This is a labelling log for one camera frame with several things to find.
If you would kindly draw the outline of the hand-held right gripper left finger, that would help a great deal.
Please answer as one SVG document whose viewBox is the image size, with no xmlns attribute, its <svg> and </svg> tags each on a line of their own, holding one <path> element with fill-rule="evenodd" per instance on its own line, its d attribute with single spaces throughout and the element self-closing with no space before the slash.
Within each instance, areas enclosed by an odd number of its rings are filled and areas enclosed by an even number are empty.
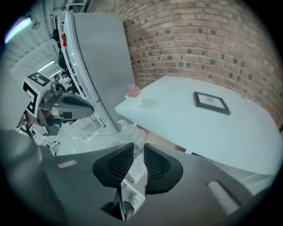
<svg viewBox="0 0 283 226">
<path fill-rule="evenodd" d="M 92 171 L 103 186 L 120 189 L 134 162 L 134 143 L 116 148 L 94 162 Z"/>
</svg>

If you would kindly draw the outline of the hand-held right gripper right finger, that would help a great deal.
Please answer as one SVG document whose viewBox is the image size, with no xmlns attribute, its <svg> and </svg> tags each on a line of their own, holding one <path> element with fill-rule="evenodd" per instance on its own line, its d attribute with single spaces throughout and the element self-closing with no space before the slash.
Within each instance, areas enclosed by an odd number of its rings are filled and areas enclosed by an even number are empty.
<svg viewBox="0 0 283 226">
<path fill-rule="evenodd" d="M 144 164 L 147 169 L 147 195 L 170 191 L 180 181 L 184 172 L 177 159 L 148 143 L 144 145 Z"/>
</svg>

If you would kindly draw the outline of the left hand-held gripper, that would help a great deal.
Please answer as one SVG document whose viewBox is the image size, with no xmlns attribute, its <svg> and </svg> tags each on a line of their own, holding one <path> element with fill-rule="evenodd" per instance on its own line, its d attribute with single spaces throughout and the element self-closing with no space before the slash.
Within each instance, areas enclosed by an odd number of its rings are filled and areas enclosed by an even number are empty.
<svg viewBox="0 0 283 226">
<path fill-rule="evenodd" d="M 17 127 L 25 126 L 30 134 L 29 125 L 37 124 L 46 129 L 44 136 L 56 136 L 63 119 L 63 114 L 70 118 L 85 118 L 94 113 L 93 106 L 73 94 L 63 91 L 59 82 L 51 81 L 39 72 L 23 79 L 23 91 L 30 98 Z"/>
</svg>

